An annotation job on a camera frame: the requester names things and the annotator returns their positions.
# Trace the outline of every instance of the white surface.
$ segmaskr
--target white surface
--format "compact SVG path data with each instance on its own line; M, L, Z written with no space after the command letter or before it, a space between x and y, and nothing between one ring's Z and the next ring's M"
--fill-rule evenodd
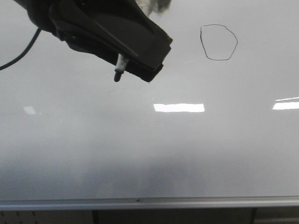
M298 196L299 110L273 110L298 101L288 99L299 95L298 7L174 0L151 15L174 42L150 84L128 73L114 83L112 65L42 32L0 72L0 200ZM230 60L206 58L208 24L237 36ZM4 64L36 28L11 0L0 2L0 27Z

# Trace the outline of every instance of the whiteboard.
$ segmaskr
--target whiteboard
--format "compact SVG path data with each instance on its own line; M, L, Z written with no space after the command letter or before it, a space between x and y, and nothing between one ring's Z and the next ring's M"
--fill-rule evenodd
M112 65L42 32L0 72L0 209L297 204L298 7L172 1L150 16L174 40L150 84L128 73L115 83ZM0 27L5 64L36 27L11 0Z

